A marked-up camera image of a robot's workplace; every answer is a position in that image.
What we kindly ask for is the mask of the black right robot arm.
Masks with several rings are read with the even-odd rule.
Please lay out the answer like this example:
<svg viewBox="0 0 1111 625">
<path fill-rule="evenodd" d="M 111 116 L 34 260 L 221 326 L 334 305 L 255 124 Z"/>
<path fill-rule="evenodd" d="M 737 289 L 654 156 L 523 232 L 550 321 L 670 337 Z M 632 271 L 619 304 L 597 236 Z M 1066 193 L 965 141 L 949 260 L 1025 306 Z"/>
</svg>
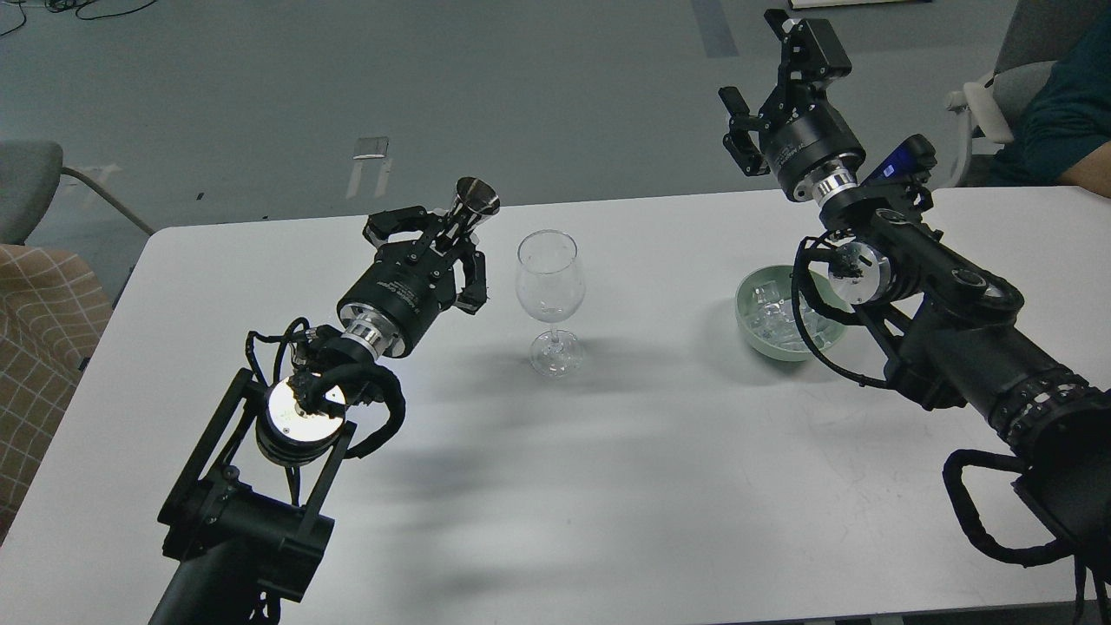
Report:
<svg viewBox="0 0 1111 625">
<path fill-rule="evenodd" d="M 775 88 L 758 112 L 735 87 L 719 95 L 729 112 L 723 143 L 738 167 L 773 174 L 790 201 L 820 209 L 823 233 L 802 239 L 795 252 L 791 306 L 805 302 L 838 324 L 865 327 L 884 352 L 884 376 L 829 364 L 858 386 L 891 389 L 928 411 L 975 407 L 1010 452 L 957 450 L 945 460 L 942 478 L 965 537 L 1003 564 L 1072 558 L 1073 617 L 1082 617 L 1092 586 L 1108 622 L 1108 392 L 1017 331 L 1022 293 L 924 224 L 937 165 L 925 137 L 905 138 L 872 174 L 858 174 L 864 147 L 825 95 L 852 68 L 829 21 L 781 9 L 764 17 L 781 48 Z M 969 466 L 1015 472 L 1015 494 L 1052 541 L 1000 545 L 962 482 Z"/>
</svg>

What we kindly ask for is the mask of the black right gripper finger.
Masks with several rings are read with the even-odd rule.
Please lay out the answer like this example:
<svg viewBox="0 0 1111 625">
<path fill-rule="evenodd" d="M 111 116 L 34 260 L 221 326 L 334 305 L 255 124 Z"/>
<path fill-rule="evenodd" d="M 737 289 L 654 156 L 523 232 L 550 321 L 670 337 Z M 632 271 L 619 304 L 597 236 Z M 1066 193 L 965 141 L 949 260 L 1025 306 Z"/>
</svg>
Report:
<svg viewBox="0 0 1111 625">
<path fill-rule="evenodd" d="M 765 10 L 763 19 L 780 43 L 781 59 L 760 115 L 802 115 L 825 104 L 829 85 L 853 69 L 832 24 L 823 17 L 792 17 L 781 9 Z"/>
<path fill-rule="evenodd" d="M 727 153 L 734 159 L 743 174 L 750 177 L 769 174 L 770 168 L 767 167 L 765 157 L 753 139 L 753 132 L 763 129 L 765 123 L 760 117 L 751 114 L 745 98 L 737 87 L 718 88 L 718 97 L 725 105 L 729 115 L 727 132 L 722 138 Z"/>
</svg>

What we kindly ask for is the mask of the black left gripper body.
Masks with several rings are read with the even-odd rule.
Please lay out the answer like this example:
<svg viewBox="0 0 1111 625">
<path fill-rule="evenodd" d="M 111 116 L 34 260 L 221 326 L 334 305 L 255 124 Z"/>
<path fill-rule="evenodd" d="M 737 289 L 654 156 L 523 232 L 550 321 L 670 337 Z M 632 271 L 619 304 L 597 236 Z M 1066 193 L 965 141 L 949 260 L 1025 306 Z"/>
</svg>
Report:
<svg viewBox="0 0 1111 625">
<path fill-rule="evenodd" d="M 384 244 L 337 304 L 346 347 L 357 357 L 404 359 L 441 312 L 456 304 L 456 269 L 416 239 Z"/>
</svg>

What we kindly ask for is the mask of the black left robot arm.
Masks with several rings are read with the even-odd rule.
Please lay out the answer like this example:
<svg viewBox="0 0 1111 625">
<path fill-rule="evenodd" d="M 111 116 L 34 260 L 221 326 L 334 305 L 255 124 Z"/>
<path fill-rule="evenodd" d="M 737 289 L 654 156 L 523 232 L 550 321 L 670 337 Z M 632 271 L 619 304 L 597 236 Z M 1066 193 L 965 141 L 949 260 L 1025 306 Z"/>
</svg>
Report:
<svg viewBox="0 0 1111 625">
<path fill-rule="evenodd" d="M 496 196 L 370 216 L 374 254 L 340 298 L 338 324 L 298 317 L 250 333 L 238 371 L 176 480 L 158 520 L 178 569 L 154 624 L 276 624 L 306 597 L 336 522 L 323 503 L 346 458 L 380 450 L 406 419 L 403 359 L 450 308 L 487 300 L 476 229 Z"/>
</svg>

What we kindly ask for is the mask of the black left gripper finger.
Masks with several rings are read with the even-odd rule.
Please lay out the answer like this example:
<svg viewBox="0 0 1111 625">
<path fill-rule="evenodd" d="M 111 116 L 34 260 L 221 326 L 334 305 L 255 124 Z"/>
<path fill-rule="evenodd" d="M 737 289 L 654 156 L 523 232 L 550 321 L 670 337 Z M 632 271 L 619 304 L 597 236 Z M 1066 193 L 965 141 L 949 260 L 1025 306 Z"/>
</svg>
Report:
<svg viewBox="0 0 1111 625">
<path fill-rule="evenodd" d="M 484 253 L 480 252 L 476 244 L 456 244 L 451 250 L 456 254 L 456 260 L 460 262 L 463 274 L 462 288 L 456 295 L 453 306 L 468 315 L 477 315 L 488 300 Z"/>
<path fill-rule="evenodd" d="M 410 241 L 389 242 L 399 233 L 419 231 L 421 236 Z M 370 214 L 366 219 L 366 241 L 377 250 L 377 254 L 424 254 L 429 249 L 434 253 L 449 252 L 449 241 L 444 234 L 446 216 L 432 213 L 424 206 L 408 206 Z"/>
</svg>

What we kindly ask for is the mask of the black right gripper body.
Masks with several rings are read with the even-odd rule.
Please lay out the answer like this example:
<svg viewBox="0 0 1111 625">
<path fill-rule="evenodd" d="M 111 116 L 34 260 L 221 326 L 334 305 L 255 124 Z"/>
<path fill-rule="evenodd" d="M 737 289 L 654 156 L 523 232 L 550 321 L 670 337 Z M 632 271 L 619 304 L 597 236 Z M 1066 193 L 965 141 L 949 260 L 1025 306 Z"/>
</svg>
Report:
<svg viewBox="0 0 1111 625">
<path fill-rule="evenodd" d="M 811 199 L 813 183 L 808 175 L 827 162 L 857 173 L 865 159 L 864 147 L 828 102 L 805 104 L 785 122 L 770 120 L 758 137 L 765 165 L 793 202 Z"/>
</svg>

